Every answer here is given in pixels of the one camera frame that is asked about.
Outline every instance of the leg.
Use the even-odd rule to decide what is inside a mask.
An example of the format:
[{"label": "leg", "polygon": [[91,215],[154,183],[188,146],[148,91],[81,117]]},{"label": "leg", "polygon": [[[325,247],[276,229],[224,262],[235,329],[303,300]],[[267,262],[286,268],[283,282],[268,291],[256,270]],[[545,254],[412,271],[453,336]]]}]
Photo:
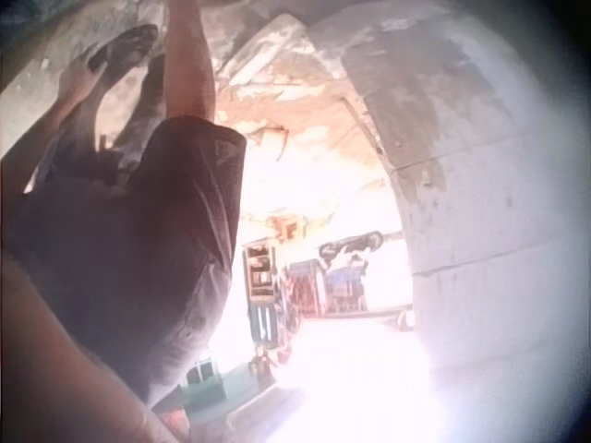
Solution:
[{"label": "leg", "polygon": [[162,54],[150,61],[138,105],[113,144],[113,150],[123,156],[119,166],[125,172],[130,173],[139,164],[151,134],[164,119],[163,76]]},{"label": "leg", "polygon": [[116,172],[113,153],[97,155],[94,147],[96,114],[104,95],[147,55],[158,36],[153,25],[128,30],[105,44],[89,62],[91,69],[106,60],[107,68],[89,97],[62,124],[41,161],[35,185],[54,176],[102,179]]},{"label": "leg", "polygon": [[166,115],[199,117],[213,122],[215,81],[210,50],[203,34],[198,0],[168,0],[164,99]]}]

